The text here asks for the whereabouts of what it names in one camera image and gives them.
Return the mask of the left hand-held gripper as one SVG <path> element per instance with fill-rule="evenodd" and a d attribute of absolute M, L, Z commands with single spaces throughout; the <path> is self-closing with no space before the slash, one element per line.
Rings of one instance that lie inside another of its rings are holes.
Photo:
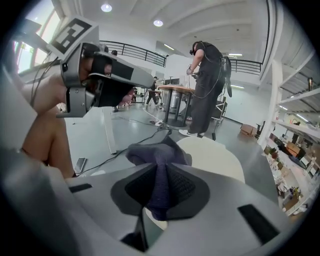
<path fill-rule="evenodd" d="M 69 18 L 47 48 L 60 61 L 66 87 L 62 118 L 82 118 L 93 107 L 115 107 L 133 86 L 154 83 L 150 73 L 100 49 L 98 24 L 81 16 Z"/>

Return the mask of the person's left hand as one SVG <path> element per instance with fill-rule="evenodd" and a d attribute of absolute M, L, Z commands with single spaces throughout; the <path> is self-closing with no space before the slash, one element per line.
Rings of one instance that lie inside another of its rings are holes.
<path fill-rule="evenodd" d="M 127 103 L 130 103 L 132 98 L 133 98 L 133 95 L 135 94 L 135 90 L 132 88 L 124 97 L 123 99 L 121 100 L 121 102 L 118 104 L 119 106 L 123 106 Z"/>

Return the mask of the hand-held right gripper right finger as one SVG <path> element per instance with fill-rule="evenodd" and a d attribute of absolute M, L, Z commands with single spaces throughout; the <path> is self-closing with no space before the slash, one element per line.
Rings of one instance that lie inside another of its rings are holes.
<path fill-rule="evenodd" d="M 191 166 L 173 170 L 208 188 L 206 205 L 192 218 L 170 220 L 147 250 L 150 256 L 266 256 L 272 254 L 290 221 L 278 205 L 232 177 Z"/>

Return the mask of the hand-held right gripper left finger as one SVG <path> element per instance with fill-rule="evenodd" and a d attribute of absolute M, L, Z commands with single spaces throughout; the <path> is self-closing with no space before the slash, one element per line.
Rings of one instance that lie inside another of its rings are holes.
<path fill-rule="evenodd" d="M 155 164 L 146 163 L 115 172 L 69 178 L 68 199 L 74 211 L 70 222 L 80 256 L 156 256 L 142 222 L 143 205 L 131 194 L 147 196 L 153 187 Z"/>

